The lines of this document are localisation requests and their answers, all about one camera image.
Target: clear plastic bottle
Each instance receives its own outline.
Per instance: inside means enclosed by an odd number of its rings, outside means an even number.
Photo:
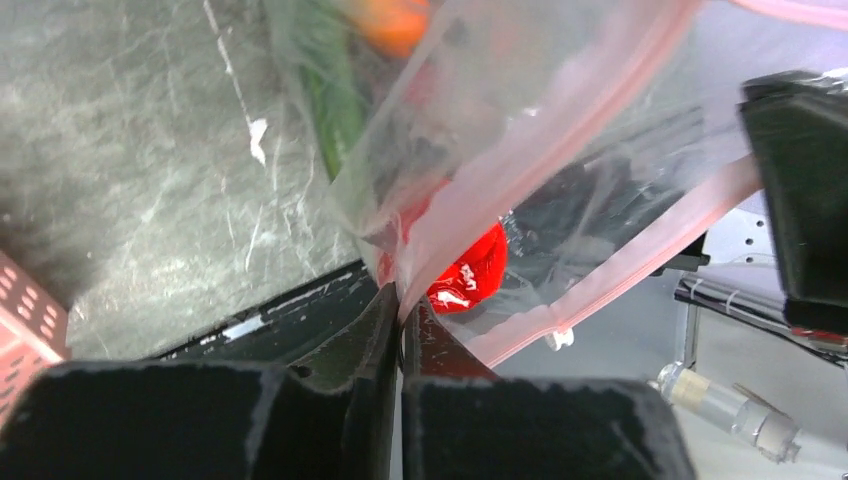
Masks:
[[[775,463],[794,462],[800,428],[782,412],[683,367],[666,365],[657,377],[662,396],[758,449]]]

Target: scratched surface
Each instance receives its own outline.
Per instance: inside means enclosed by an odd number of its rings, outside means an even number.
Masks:
[[[142,356],[355,257],[265,28],[255,0],[0,0],[0,247],[70,309],[76,357]]]

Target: red object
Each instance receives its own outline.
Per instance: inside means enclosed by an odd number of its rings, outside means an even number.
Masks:
[[[496,223],[427,290],[436,313],[471,310],[501,287],[506,270],[506,232]]]

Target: pink basket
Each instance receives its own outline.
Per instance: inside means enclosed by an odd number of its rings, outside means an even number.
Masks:
[[[0,251],[0,426],[43,368],[70,357],[68,314]]]

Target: orange vegetable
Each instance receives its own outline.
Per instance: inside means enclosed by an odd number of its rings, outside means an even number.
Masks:
[[[430,23],[429,0],[357,0],[351,19],[374,48],[408,57]]]

